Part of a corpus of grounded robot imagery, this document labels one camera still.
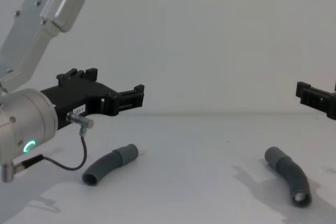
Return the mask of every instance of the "screw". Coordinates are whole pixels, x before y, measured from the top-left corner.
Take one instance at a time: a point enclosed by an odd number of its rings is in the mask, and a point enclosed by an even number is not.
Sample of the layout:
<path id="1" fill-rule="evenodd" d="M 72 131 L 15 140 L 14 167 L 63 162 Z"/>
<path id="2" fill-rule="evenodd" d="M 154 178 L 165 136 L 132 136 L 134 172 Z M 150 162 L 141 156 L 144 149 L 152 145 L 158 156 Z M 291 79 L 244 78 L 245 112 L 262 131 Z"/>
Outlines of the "screw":
<path id="1" fill-rule="evenodd" d="M 20 10 L 16 10 L 14 13 L 14 17 L 19 17 L 21 15 L 21 11 Z"/>

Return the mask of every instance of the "gray plastic tube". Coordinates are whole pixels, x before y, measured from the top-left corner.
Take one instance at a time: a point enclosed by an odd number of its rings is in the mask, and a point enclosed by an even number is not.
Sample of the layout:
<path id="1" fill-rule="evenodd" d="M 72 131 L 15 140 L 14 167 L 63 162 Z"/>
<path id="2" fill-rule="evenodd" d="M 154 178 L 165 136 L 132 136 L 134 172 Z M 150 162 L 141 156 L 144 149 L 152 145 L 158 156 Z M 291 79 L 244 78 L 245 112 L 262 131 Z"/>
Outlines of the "gray plastic tube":
<path id="1" fill-rule="evenodd" d="M 89 186 L 98 185 L 106 174 L 124 166 L 138 157 L 138 149 L 134 144 L 113 150 L 94 162 L 82 175 L 82 180 Z"/>
<path id="2" fill-rule="evenodd" d="M 265 153 L 265 159 L 287 182 L 293 204 L 307 207 L 311 203 L 308 179 L 300 166 L 278 147 L 271 147 Z"/>

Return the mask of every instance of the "black cable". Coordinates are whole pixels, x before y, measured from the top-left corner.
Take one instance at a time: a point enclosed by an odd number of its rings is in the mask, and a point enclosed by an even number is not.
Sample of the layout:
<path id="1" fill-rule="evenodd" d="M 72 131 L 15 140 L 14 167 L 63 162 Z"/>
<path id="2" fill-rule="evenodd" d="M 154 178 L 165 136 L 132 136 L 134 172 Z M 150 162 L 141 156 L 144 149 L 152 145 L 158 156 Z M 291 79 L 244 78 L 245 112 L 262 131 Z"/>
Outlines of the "black cable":
<path id="1" fill-rule="evenodd" d="M 82 145 L 83 145 L 83 150 L 84 150 L 84 157 L 83 157 L 83 160 L 82 160 L 82 163 L 80 163 L 79 166 L 76 166 L 76 167 L 68 167 L 68 166 L 65 166 L 59 162 L 57 162 L 56 160 L 53 160 L 52 158 L 50 157 L 45 157 L 43 156 L 43 159 L 44 160 L 47 160 L 49 162 L 52 162 L 53 164 L 65 169 L 65 170 L 78 170 L 78 169 L 81 169 L 83 167 L 83 165 L 85 164 L 86 162 L 86 159 L 88 157 L 88 150 L 87 150 L 87 147 L 86 147 L 86 143 L 85 143 L 85 139 L 83 136 L 80 137 L 81 141 L 82 141 Z"/>

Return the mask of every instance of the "cable connector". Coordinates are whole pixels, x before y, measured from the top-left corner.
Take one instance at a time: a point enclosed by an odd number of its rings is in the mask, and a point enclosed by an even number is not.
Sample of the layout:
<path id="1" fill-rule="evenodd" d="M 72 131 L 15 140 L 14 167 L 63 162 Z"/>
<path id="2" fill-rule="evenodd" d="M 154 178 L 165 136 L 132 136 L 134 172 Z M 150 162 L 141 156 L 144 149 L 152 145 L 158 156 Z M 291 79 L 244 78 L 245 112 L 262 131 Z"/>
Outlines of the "cable connector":
<path id="1" fill-rule="evenodd" d="M 66 119 L 68 122 L 77 123 L 81 126 L 79 135 L 82 137 L 86 135 L 87 129 L 92 128 L 94 125 L 94 121 L 92 119 L 85 118 L 84 116 L 75 114 L 73 112 L 69 112 Z"/>

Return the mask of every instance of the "label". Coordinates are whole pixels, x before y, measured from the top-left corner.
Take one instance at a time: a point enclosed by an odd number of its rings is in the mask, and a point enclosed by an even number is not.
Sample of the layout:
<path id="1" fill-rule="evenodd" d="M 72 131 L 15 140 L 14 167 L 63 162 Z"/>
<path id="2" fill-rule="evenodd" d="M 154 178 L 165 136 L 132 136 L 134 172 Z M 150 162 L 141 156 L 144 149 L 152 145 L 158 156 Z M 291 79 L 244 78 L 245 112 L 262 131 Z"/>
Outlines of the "label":
<path id="1" fill-rule="evenodd" d="M 78 108 L 75 108 L 72 112 L 74 114 L 80 115 L 81 113 L 84 113 L 86 110 L 86 104 L 79 106 Z"/>

